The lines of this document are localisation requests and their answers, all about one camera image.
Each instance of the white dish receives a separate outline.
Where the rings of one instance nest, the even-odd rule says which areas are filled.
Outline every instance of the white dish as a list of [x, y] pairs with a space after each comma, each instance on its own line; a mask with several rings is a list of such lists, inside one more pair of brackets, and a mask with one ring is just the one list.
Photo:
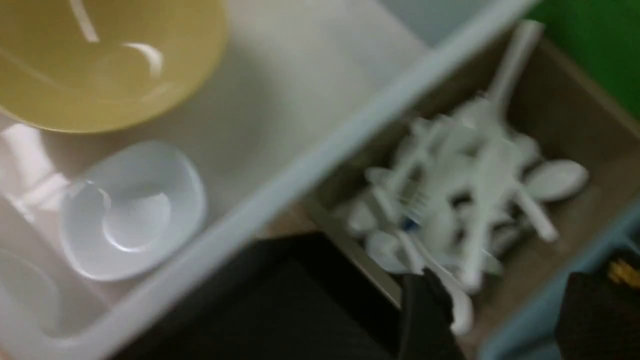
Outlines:
[[89, 169], [61, 207], [65, 255], [96, 281], [151, 270], [189, 241], [207, 214], [204, 186], [178, 149], [149, 141]]
[[16, 305], [32, 316], [41, 328], [57, 328], [60, 291], [44, 271], [12, 252], [0, 249], [0, 282]]

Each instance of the white surface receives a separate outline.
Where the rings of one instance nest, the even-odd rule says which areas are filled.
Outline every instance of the white surface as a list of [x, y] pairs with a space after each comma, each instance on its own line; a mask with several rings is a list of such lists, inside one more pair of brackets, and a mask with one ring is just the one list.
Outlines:
[[158, 266], [202, 227], [207, 195], [192, 162], [161, 142], [141, 142], [97, 163], [67, 191], [62, 245], [74, 269], [96, 281]]
[[[160, 138], [184, 151], [212, 211], [209, 228], [148, 276], [112, 286], [86, 282], [81, 289], [104, 303], [97, 312], [80, 316], [95, 301], [84, 290], [65, 297], [64, 306], [78, 312], [69, 318], [93, 322], [76, 323], [64, 338], [12, 311], [0, 289], [3, 348], [17, 360], [93, 360], [117, 351], [535, 2], [496, 1], [425, 57], [426, 48], [374, 1], [233, 0], [219, 71], [175, 111], [104, 136], [5, 125], [0, 186], [42, 236], [33, 249], [50, 250], [49, 243], [58, 252], [32, 260], [39, 267], [61, 260], [56, 224], [68, 179], [133, 142]], [[74, 283], [65, 274], [60, 281]]]
[[58, 327], [60, 291], [34, 264], [0, 249], [0, 284], [12, 294], [17, 307], [33, 316], [45, 331]]

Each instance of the black object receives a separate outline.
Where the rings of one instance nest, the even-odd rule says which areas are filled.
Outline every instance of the black object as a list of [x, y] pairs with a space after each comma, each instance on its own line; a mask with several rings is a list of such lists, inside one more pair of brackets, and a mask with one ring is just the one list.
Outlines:
[[323, 234], [261, 241], [115, 358], [463, 359], [439, 279], [404, 287], [401, 321]]
[[556, 327], [564, 360], [640, 359], [640, 306], [597, 275], [569, 277]]
[[430, 270], [403, 277], [401, 360], [464, 360], [449, 330], [453, 302], [440, 279]]

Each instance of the bowl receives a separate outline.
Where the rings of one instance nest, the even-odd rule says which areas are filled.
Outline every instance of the bowl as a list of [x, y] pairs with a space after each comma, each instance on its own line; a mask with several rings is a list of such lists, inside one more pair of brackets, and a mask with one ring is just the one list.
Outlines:
[[158, 141], [132, 145], [89, 169], [60, 209], [69, 263], [94, 281], [147, 272], [202, 227], [207, 196], [192, 162]]
[[0, 109], [98, 133], [151, 119], [219, 64], [223, 0], [0, 0]]

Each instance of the spoon handle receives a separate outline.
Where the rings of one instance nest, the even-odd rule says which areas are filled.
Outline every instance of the spoon handle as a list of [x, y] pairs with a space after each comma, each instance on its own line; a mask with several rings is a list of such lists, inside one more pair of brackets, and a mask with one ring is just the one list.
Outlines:
[[460, 281], [465, 285], [467, 293], [478, 292], [482, 287], [484, 249], [489, 245], [489, 231], [489, 218], [478, 213], [462, 248]]
[[553, 225], [545, 210], [529, 196], [522, 185], [516, 189], [515, 202], [527, 215], [538, 235], [545, 241], [551, 242], [557, 239], [558, 231]]
[[544, 25], [533, 20], [525, 20], [513, 33], [507, 52], [502, 58], [498, 72], [489, 86], [488, 98], [501, 111], [506, 111], [511, 93], [522, 70], [529, 60], [529, 56], [538, 43]]

